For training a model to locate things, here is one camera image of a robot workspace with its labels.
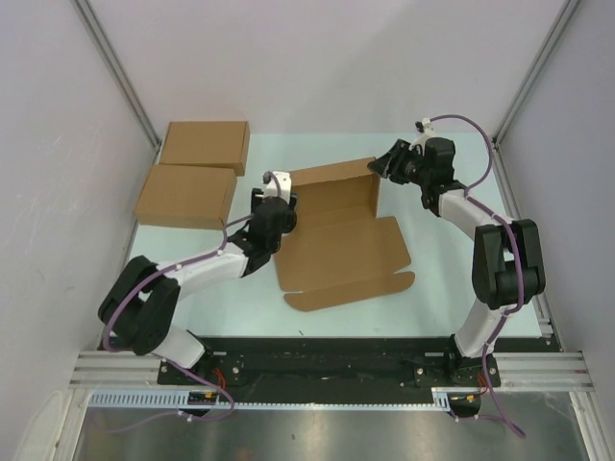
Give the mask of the right aluminium frame post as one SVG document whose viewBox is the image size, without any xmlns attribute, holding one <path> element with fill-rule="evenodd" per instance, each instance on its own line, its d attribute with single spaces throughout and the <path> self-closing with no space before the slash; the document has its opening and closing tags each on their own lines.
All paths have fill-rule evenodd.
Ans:
<svg viewBox="0 0 615 461">
<path fill-rule="evenodd" d="M 504 117 L 498 124 L 492 136 L 494 145 L 499 148 L 506 138 L 510 128 L 520 115 L 524 104 L 529 99 L 538 80 L 547 68 L 556 48 L 565 35 L 570 24 L 573 22 L 580 6 L 581 0 L 566 0 L 559 9 L 553 24 L 550 26 L 544 40 L 536 52 L 528 71 L 520 86 L 516 90 L 512 101 L 504 112 Z"/>
</svg>

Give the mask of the cardboard box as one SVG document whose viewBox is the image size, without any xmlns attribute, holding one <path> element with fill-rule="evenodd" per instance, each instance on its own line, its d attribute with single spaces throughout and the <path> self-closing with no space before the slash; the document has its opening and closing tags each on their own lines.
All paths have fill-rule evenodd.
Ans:
<svg viewBox="0 0 615 461">
<path fill-rule="evenodd" d="M 398 221 L 380 217 L 380 178 L 361 158 L 291 172 L 297 226 L 275 255 L 284 301 L 313 312 L 415 282 Z"/>
<path fill-rule="evenodd" d="M 175 121 L 168 126 L 160 163 L 246 173 L 250 142 L 247 121 Z"/>
<path fill-rule="evenodd" d="M 221 230 L 236 183 L 231 169 L 156 164 L 135 204 L 135 218 L 148 226 Z"/>
</svg>

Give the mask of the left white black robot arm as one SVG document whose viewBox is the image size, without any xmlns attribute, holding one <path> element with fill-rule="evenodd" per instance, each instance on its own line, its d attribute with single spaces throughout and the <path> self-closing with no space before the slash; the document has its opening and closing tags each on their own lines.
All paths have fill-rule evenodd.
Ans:
<svg viewBox="0 0 615 461">
<path fill-rule="evenodd" d="M 140 255 L 122 270 L 97 315 L 105 325 L 103 345 L 115 334 L 136 355 L 152 354 L 178 365 L 189 382 L 206 381 L 212 372 L 208 347 L 173 324 L 178 302 L 230 279 L 253 274 L 277 253 L 282 238 L 297 225 L 298 196 L 265 197 L 259 189 L 251 214 L 234 234 L 223 234 L 219 247 L 191 258 L 158 264 Z"/>
</svg>

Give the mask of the aluminium front rail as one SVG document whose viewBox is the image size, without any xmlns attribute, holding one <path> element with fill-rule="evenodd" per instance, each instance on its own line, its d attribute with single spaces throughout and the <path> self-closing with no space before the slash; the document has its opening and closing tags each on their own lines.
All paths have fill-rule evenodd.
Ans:
<svg viewBox="0 0 615 461">
<path fill-rule="evenodd" d="M 500 352 L 474 359 L 457 372 L 435 353 L 368 352 L 356 356 L 324 352 L 216 352 L 192 368 L 201 378 L 244 387 L 260 378 L 376 383 L 389 379 L 401 387 L 470 389 L 491 383 L 509 392 L 590 391 L 593 382 L 579 352 Z M 194 379 L 153 356 L 128 352 L 80 353 L 69 380 L 72 388 L 187 388 Z"/>
</svg>

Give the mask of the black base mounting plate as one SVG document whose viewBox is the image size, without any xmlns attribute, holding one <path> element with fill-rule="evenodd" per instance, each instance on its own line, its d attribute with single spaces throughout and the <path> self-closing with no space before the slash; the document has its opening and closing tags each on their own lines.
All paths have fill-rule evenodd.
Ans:
<svg viewBox="0 0 615 461">
<path fill-rule="evenodd" d="M 444 337 L 393 338 L 208 338 L 206 355 L 183 373 L 155 357 L 156 383 L 196 386 L 202 379 L 230 388 L 246 388 L 259 379 L 390 379 L 411 387 L 474 387 L 482 374 L 498 385 L 504 356 L 559 353 L 552 337 L 501 338 L 485 359 L 463 358 Z"/>
</svg>

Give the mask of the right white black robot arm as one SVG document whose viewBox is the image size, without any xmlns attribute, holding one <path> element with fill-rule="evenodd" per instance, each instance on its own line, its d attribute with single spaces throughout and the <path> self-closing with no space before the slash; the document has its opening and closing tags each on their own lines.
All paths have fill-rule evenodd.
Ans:
<svg viewBox="0 0 615 461">
<path fill-rule="evenodd" d="M 475 302 L 443 355 L 443 373 L 454 385 L 487 374 L 488 356 L 508 319 L 546 286 L 537 224 L 513 220 L 477 200 L 455 179 L 455 144 L 430 137 L 409 144 L 399 139 L 369 170 L 396 184 L 421 190 L 424 209 L 458 227 L 473 242 L 472 287 Z"/>
</svg>

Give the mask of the aluminium frame post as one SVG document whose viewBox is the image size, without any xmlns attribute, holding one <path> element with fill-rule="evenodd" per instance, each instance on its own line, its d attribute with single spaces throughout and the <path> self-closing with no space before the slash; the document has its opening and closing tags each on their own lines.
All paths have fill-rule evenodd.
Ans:
<svg viewBox="0 0 615 461">
<path fill-rule="evenodd" d="M 87 34 L 94 44 L 102 62 L 107 67 L 112 80 L 119 89 L 120 95 L 133 114 L 138 126 L 145 135 L 148 143 L 154 151 L 157 152 L 161 145 L 160 137 L 135 90 L 129 74 L 117 55 L 103 23 L 93 9 L 91 2 L 87 0 L 71 0 L 70 3 L 83 23 Z"/>
<path fill-rule="evenodd" d="M 494 145 L 499 148 L 506 138 L 510 128 L 520 115 L 524 104 L 529 99 L 538 80 L 547 68 L 556 48 L 565 35 L 570 24 L 573 22 L 580 6 L 581 0 L 566 0 L 559 9 L 553 24 L 550 26 L 544 40 L 536 52 L 528 71 L 520 86 L 516 90 L 512 101 L 504 112 L 504 117 L 498 124 L 492 136 Z"/>
</svg>

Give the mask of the left aluminium frame post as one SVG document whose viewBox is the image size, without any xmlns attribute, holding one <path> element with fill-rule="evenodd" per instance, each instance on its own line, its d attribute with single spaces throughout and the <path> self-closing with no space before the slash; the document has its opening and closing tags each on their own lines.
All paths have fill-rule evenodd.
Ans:
<svg viewBox="0 0 615 461">
<path fill-rule="evenodd" d="M 87 34 L 94 44 L 102 62 L 107 67 L 112 80 L 119 89 L 120 95 L 133 114 L 138 126 L 145 135 L 148 143 L 154 151 L 157 152 L 161 145 L 160 137 L 135 90 L 129 74 L 117 55 L 103 23 L 93 9 L 91 2 L 87 0 L 71 0 L 70 3 L 83 23 Z"/>
</svg>

